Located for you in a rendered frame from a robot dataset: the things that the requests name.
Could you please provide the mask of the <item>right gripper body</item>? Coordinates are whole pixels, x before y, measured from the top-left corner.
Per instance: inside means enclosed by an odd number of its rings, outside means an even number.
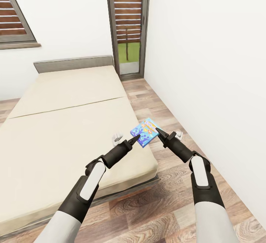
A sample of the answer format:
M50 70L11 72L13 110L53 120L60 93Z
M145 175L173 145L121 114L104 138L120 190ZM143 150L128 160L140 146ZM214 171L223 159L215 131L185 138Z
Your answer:
M181 151L183 151L186 146L179 141L175 136L176 132L172 132L166 139L163 147L166 148L168 147L175 155L179 155Z

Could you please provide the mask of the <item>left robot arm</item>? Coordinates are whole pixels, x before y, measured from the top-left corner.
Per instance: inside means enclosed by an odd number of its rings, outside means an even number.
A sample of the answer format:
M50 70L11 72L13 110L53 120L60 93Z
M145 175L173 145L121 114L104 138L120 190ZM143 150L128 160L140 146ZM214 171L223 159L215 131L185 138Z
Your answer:
M72 188L62 205L51 218L47 226L33 243L74 243L82 222L91 206L99 188L99 181L129 151L140 138L137 135L127 141L119 141L123 132L117 132L112 137L113 149L106 155L101 155L86 165L85 175L82 175Z

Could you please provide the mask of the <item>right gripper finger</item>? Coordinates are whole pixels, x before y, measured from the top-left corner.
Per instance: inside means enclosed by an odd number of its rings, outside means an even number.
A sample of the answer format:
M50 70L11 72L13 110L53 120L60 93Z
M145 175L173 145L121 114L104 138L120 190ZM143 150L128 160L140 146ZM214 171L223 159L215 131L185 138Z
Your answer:
M159 132L159 134L166 140L169 136L166 132L164 132L162 129L156 127L156 130Z
M160 138L160 140L162 141L162 143L164 144L165 143L165 139L159 134L158 137Z

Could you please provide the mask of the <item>board game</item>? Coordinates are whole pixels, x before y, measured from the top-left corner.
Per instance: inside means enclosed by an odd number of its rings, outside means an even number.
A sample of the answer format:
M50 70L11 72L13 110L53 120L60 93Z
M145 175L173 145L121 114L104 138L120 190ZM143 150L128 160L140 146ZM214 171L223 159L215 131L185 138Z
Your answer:
M130 134L133 137L140 135L140 138L137 140L137 142L144 148L159 135L156 127L160 128L154 121L152 121L150 118L147 118L137 127L132 129Z

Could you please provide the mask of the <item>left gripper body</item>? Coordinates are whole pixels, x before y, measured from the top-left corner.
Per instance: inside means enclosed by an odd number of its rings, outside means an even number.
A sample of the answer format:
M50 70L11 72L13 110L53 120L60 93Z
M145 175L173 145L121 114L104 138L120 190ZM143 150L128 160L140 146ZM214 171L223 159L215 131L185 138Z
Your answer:
M110 152L116 157L117 162L119 162L129 151L131 151L133 147L130 143L125 139L121 144L118 144Z

